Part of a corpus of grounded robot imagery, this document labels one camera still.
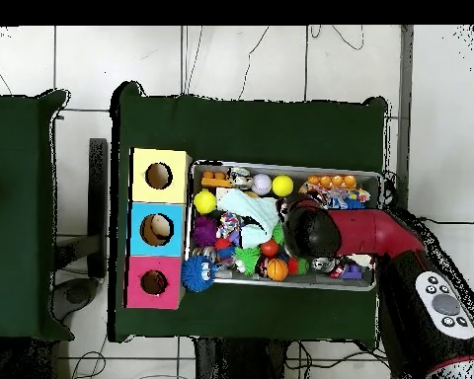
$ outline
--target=purple ball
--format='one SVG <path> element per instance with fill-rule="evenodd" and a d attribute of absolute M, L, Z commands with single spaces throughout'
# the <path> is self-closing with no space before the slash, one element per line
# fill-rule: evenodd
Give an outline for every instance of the purple ball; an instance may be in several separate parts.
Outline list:
<path fill-rule="evenodd" d="M 194 240 L 200 247 L 213 246 L 216 242 L 216 221 L 206 216 L 199 216 L 195 220 Z"/>

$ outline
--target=yellow box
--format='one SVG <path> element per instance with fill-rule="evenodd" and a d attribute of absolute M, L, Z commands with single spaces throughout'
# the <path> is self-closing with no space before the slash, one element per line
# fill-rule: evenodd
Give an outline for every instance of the yellow box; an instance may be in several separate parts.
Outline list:
<path fill-rule="evenodd" d="M 186 203 L 192 162 L 186 151 L 132 148 L 130 153 L 133 153 L 133 201 Z"/>

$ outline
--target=pink object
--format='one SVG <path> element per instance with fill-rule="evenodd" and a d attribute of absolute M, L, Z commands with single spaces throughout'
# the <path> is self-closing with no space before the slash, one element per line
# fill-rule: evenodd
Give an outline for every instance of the pink object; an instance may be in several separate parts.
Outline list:
<path fill-rule="evenodd" d="M 140 285 L 140 279 L 149 270 L 161 271 L 167 278 L 165 292 L 160 295 L 150 295 Z M 126 308 L 177 310 L 180 292 L 181 258 L 130 256 Z"/>

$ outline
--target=metal tray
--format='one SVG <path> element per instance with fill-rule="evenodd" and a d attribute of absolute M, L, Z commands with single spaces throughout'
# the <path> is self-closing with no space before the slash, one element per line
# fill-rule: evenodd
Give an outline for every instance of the metal tray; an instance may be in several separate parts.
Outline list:
<path fill-rule="evenodd" d="M 291 166 L 273 166 L 250 163 L 235 163 L 223 161 L 206 161 L 197 160 L 192 162 L 190 167 L 190 184 L 187 197 L 187 228 L 185 240 L 185 260 L 190 256 L 195 243 L 192 240 L 191 232 L 195 225 L 196 209 L 193 203 L 194 196 L 202 189 L 201 178 L 205 171 L 214 173 L 226 173 L 231 167 L 242 167 L 249 170 L 253 175 L 257 173 L 265 173 L 271 178 L 277 175 L 289 175 L 293 179 L 294 190 L 298 190 L 300 186 L 306 182 L 309 175 L 353 175 L 356 182 L 362 185 L 362 188 L 370 193 L 370 201 L 367 208 L 380 208 L 383 204 L 383 178 L 378 173 L 358 172 L 351 170 L 332 170 L 321 168 L 291 167 Z M 334 279 L 329 275 L 309 271 L 304 275 L 289 275 L 282 282 L 272 281 L 268 278 L 255 279 L 253 276 L 246 276 L 236 270 L 233 270 L 231 279 L 216 279 L 217 283 L 233 283 L 241 285 L 253 286 L 279 286 L 293 288 L 312 288 L 312 289 L 333 289 L 333 290 L 351 290 L 351 291 L 368 291 L 375 286 L 374 270 L 365 270 L 361 280 L 350 279 Z"/>

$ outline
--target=green table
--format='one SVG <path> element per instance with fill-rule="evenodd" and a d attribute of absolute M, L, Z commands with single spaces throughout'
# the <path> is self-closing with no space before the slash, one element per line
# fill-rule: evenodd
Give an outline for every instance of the green table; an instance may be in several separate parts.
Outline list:
<path fill-rule="evenodd" d="M 49 312 L 51 120 L 66 92 L 0 97 L 0 337 L 72 340 Z"/>
<path fill-rule="evenodd" d="M 177 311 L 124 309 L 128 150 L 185 150 L 194 160 L 381 172 L 386 102 L 272 103 L 143 97 L 123 83 L 112 104 L 111 339 L 129 335 L 359 340 L 374 346 L 376 291 L 214 284 Z"/>

